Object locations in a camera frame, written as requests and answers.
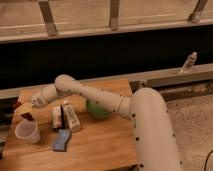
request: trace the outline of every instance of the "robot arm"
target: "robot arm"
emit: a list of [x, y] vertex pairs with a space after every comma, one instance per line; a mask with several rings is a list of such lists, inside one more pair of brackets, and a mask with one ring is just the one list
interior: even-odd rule
[[133, 125], [138, 166], [141, 171], [182, 171], [174, 131], [162, 96], [142, 88], [132, 97], [85, 86], [68, 75], [58, 76], [34, 94], [31, 103], [43, 107], [65, 95], [78, 94], [105, 109], [130, 119]]

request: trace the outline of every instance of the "white bottle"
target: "white bottle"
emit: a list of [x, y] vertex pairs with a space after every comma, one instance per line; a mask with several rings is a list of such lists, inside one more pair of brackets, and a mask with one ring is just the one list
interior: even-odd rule
[[81, 129], [81, 124], [78, 120], [78, 117], [75, 113], [75, 110], [68, 101], [64, 101], [64, 105], [62, 106], [64, 115], [66, 116], [68, 125], [70, 127], [71, 132], [77, 132]]
[[187, 57], [185, 63], [183, 64], [183, 67], [180, 70], [180, 74], [188, 73], [192, 68], [192, 66], [194, 65], [194, 63], [196, 62], [196, 60], [197, 60], [197, 52], [193, 52]]

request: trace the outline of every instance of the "cable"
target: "cable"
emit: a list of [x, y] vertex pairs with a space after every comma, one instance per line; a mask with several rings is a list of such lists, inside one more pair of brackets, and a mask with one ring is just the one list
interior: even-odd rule
[[207, 171], [206, 168], [207, 168], [208, 160], [209, 160], [209, 157], [211, 156], [212, 153], [213, 153], [213, 150], [211, 150], [208, 153], [208, 155], [206, 156], [205, 165], [204, 165], [204, 171]]

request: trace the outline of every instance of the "black wall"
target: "black wall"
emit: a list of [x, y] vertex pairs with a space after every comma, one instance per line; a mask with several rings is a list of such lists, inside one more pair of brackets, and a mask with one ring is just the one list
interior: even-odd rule
[[1, 44], [0, 89], [213, 62], [213, 26]]

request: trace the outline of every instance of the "wooden tabletop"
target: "wooden tabletop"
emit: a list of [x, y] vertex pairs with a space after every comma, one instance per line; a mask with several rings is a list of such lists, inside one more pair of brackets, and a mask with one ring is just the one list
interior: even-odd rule
[[[128, 80], [90, 82], [87, 85], [110, 90], [130, 96]], [[25, 102], [36, 89], [21, 91], [19, 101]], [[120, 116], [105, 120], [92, 118], [85, 109], [85, 99], [72, 95], [67, 97], [74, 105], [83, 128], [73, 133], [67, 144], [67, 152], [52, 151], [52, 142], [57, 133], [52, 130], [51, 109], [63, 103], [63, 100], [42, 109], [34, 109], [32, 114], [39, 123], [41, 141], [28, 144], [14, 135], [14, 129], [20, 122], [20, 116], [13, 116], [10, 131], [0, 161], [1, 171], [59, 171], [59, 170], [110, 170], [137, 163], [132, 127], [130, 121]]]

